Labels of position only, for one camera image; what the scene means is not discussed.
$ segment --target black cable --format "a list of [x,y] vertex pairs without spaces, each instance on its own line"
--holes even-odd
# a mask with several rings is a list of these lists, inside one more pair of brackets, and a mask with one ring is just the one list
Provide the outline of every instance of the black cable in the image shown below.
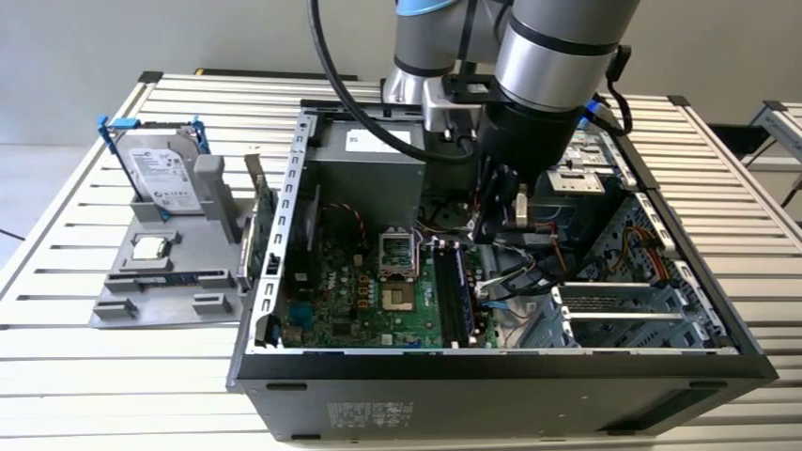
[[610,107],[610,102],[608,101],[608,99],[605,99],[605,97],[602,97],[602,94],[600,94],[598,92],[593,94],[593,99],[608,108]]
[[604,132],[608,132],[610,136],[625,136],[625,131],[622,130],[622,128],[618,125],[608,122],[601,117],[598,117],[597,114],[594,112],[592,112],[588,108],[586,108],[586,119],[590,121],[590,123],[593,125],[600,127]]
[[461,77],[465,77],[468,75],[474,75],[477,73],[478,67],[480,67],[480,64],[474,63],[473,61],[464,61],[461,63]]
[[534,320],[537,318],[537,316],[532,316],[529,317],[529,319],[526,319],[518,326],[516,326],[516,328],[510,331],[510,333],[506,335],[505,337],[505,347],[508,347],[508,341],[510,341],[510,338],[513,337],[513,334],[516,334],[516,331],[518,331],[522,327],[526,326],[526,324],[529,324],[532,322],[532,320]]
[[632,133],[632,110],[629,109],[628,98],[625,98],[622,93],[618,92],[618,89],[616,89],[616,84],[613,83],[613,80],[610,80],[610,79],[608,79],[608,91],[610,91],[612,96],[616,98],[616,101],[618,102],[618,108],[622,110],[622,119],[625,121],[624,132],[625,132],[625,134],[630,134]]
[[516,2],[516,0],[506,0],[505,4],[502,5],[502,9],[500,9],[500,15],[497,16],[497,21],[493,24],[493,36],[497,38],[497,42],[500,44],[502,44],[502,35],[500,34],[500,30],[502,28],[502,21],[505,20],[505,14],[506,14],[508,10],[510,9],[510,7],[513,6],[514,2]]
[[362,111],[361,106],[349,92],[349,88],[340,78],[336,62],[332,59],[332,54],[329,53],[329,44],[326,43],[324,27],[321,24],[320,0],[307,0],[307,8],[310,15],[310,26],[313,28],[313,41],[316,42],[316,50],[318,51],[318,57],[324,66],[324,71],[326,72],[326,78],[329,79],[332,87],[338,93],[340,101],[342,101],[342,104],[349,110],[349,113],[352,113],[352,116],[354,116],[354,118],[361,122],[362,127],[365,127],[382,140],[382,142],[388,144],[388,146],[398,150],[410,158],[421,160],[422,162],[454,164],[469,163],[474,156],[473,148],[468,148],[465,150],[465,155],[461,156],[440,155],[428,152],[405,143],[400,137],[389,132],[384,126],[380,125],[380,123]]
[[514,312],[509,308],[500,308],[500,307],[488,307],[488,308],[493,308],[494,310],[500,310],[502,312],[506,312],[506,313],[509,313],[510,315],[513,315],[518,319],[530,319],[530,317],[528,317],[526,315],[522,315],[518,312]]
[[509,301],[513,298],[517,298],[518,296],[541,296],[544,294],[548,294],[549,291],[552,291],[552,289],[554,287],[558,286],[558,284],[561,284],[564,282],[562,278],[554,279],[553,281],[548,282],[544,285],[538,285],[537,287],[533,287],[532,285],[522,287],[522,288],[516,288],[513,291],[510,291],[510,294],[508,294],[506,296],[502,296],[498,299],[492,299],[490,301],[496,301],[496,302],[502,302],[502,301]]
[[5,230],[2,228],[0,228],[0,233],[3,235],[9,235],[10,237],[15,238],[17,240],[21,240],[21,241],[26,240],[26,237],[21,237],[17,233],[11,233],[11,232],[9,232],[9,230]]

